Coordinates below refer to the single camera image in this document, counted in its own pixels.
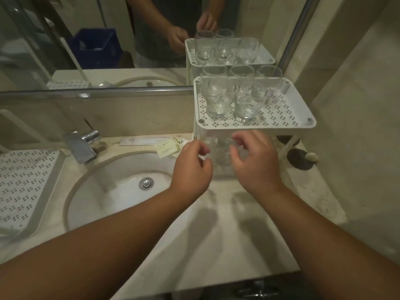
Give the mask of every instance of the forearm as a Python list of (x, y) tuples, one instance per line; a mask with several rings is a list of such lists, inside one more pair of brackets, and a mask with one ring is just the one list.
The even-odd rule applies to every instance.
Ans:
[(218, 20), (225, 6), (225, 0), (209, 0), (207, 10)]
[(326, 299), (398, 299), (400, 268), (283, 189), (259, 197), (307, 278)]
[(4, 263), (2, 299), (109, 299), (189, 206), (178, 199), (164, 191)]
[(143, 18), (147, 25), (166, 37), (168, 29), (173, 25), (160, 13), (151, 0), (126, 1), (133, 6), (135, 12)]

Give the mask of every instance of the sink drain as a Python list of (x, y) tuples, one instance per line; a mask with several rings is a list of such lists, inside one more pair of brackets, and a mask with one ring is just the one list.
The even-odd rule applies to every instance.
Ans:
[(150, 177), (143, 178), (139, 182), (139, 187), (141, 190), (149, 190), (153, 187), (154, 185), (154, 180)]

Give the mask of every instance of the blue trash bin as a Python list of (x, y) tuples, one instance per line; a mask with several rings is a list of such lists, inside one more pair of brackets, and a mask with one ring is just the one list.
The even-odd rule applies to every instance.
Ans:
[(86, 70), (117, 68), (123, 51), (113, 28), (82, 28), (68, 45)]

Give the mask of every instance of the gray shirt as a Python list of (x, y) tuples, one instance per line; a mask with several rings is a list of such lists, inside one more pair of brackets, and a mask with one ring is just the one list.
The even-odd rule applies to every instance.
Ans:
[[(160, 13), (174, 26), (185, 29), (190, 37), (196, 34), (196, 24), (202, 13), (202, 0), (152, 0)], [(136, 51), (155, 61), (175, 62), (185, 58), (170, 47), (168, 40), (152, 30), (134, 11)]]

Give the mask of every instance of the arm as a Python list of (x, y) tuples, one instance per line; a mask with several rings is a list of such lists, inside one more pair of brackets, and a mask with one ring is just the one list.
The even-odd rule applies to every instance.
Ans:
[(225, 0), (208, 0), (207, 10), (197, 22), (197, 30), (216, 31), (224, 6)]
[(165, 37), (177, 54), (185, 54), (187, 31), (172, 25), (151, 0), (126, 0), (153, 30)]
[(259, 131), (233, 134), (249, 150), (231, 147), (242, 186), (281, 232), (300, 268), (324, 299), (398, 299), (400, 267), (350, 236), (289, 191), (280, 179), (271, 140)]
[(205, 144), (187, 144), (170, 188), (35, 247), (0, 266), (2, 299), (110, 299), (212, 179)]

